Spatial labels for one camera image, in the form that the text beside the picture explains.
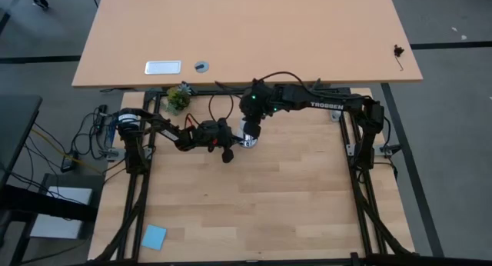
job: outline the black metal frame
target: black metal frame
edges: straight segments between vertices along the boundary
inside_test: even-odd
[[[347,91],[349,92],[349,88],[339,88],[341,91]],[[231,89],[229,92],[226,91],[217,91],[216,89],[204,89],[204,90],[194,90],[194,95],[229,95],[229,93],[234,93],[237,95],[240,95],[244,92],[243,88],[238,88],[238,89]],[[155,100],[155,106],[154,106],[154,113],[159,113],[160,111],[160,104],[161,104],[161,98],[167,96],[165,93],[165,88],[163,88],[163,92],[156,92],[156,91],[147,91],[145,92],[145,99],[144,99],[144,104],[143,104],[143,109],[148,110],[150,106],[150,101],[153,99]],[[353,133],[354,133],[354,138],[356,141],[360,141],[361,139],[361,133],[358,129],[358,125],[354,121],[354,117],[351,116],[351,125],[353,127]],[[341,126],[341,133],[342,133],[342,138],[344,142],[344,146],[350,144],[350,139],[348,137],[348,129],[345,121],[344,114],[341,115],[340,117],[340,126]],[[153,148],[154,143],[155,143],[155,133],[151,133],[149,137],[149,147]],[[351,157],[347,155],[347,165],[349,168],[350,176],[351,176],[351,184],[354,192],[354,200],[355,200],[355,205],[357,209],[357,218],[359,221],[359,226],[361,229],[361,239],[364,247],[364,253],[366,256],[369,254],[373,254],[374,252],[372,251],[371,247],[371,240],[370,240],[370,235],[369,235],[369,230],[367,228],[367,221],[364,213],[364,208],[361,199],[359,198],[359,195],[356,194],[356,192],[361,192],[359,182],[357,181],[357,175],[355,170],[350,167],[350,159]],[[143,209],[139,211],[138,218],[137,218],[137,224],[136,224],[136,229],[135,229],[135,236],[134,236],[134,242],[133,242],[133,248],[132,248],[132,253],[131,253],[131,258],[130,261],[136,262],[138,261],[138,255],[140,251],[140,241],[141,241],[141,233],[143,229],[143,218],[145,214],[145,203],[147,200],[147,192],[148,192],[148,182],[150,180],[150,171],[148,173],[143,174],[143,182],[141,184],[141,190],[144,191],[143,195]],[[371,184],[371,177],[369,175],[369,172],[366,171],[363,173],[364,176],[364,187],[368,196],[368,203],[370,209],[372,209],[376,215],[377,213],[377,205],[374,197],[374,189],[372,188]],[[135,185],[136,185],[136,179],[137,175],[131,175],[129,185],[128,185],[128,193],[127,193],[127,200],[125,202],[125,215],[123,217],[123,221],[128,217],[129,212],[132,209],[133,206],[133,199],[135,195]],[[376,239],[377,239],[377,246],[378,250],[381,254],[387,254],[387,248],[385,241],[381,235],[381,231],[379,231],[376,228],[376,225],[374,226],[374,231],[376,232]],[[121,260],[123,263],[125,260],[125,249],[126,249],[126,241],[127,241],[127,236],[125,235],[121,241],[119,242],[119,247],[118,247],[118,252],[117,252],[117,259]],[[246,262],[246,261],[207,261],[207,262],[159,262],[159,263],[138,263],[138,265],[244,265],[244,264],[249,264],[251,263]],[[351,253],[350,258],[335,258],[335,259],[317,259],[317,260],[286,260],[286,261],[261,261],[262,265],[316,265],[316,264],[322,264],[322,265],[357,265],[357,264],[364,264],[363,261],[361,261],[358,258],[357,253]]]

